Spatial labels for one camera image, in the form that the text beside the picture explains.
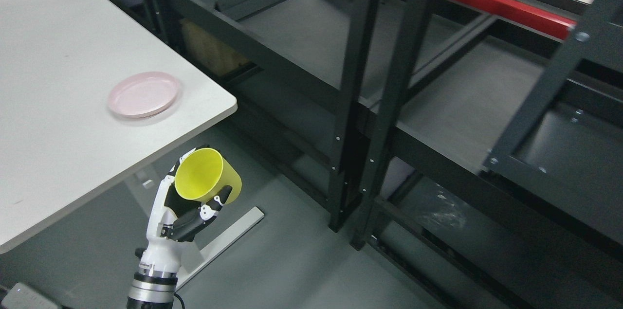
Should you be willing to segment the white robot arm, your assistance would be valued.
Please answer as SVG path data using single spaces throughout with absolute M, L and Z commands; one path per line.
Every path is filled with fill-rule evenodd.
M 128 309 L 171 309 L 178 279 L 148 276 L 136 272 L 129 289 Z

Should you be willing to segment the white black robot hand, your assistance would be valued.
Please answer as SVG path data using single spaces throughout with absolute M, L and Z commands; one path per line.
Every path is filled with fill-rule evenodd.
M 185 244 L 216 220 L 227 205 L 232 188 L 223 187 L 207 202 L 185 200 L 176 191 L 174 175 L 185 157 L 199 146 L 178 158 L 158 185 L 156 198 L 147 223 L 147 249 L 140 254 L 137 272 L 162 278 L 174 277 L 180 271 Z

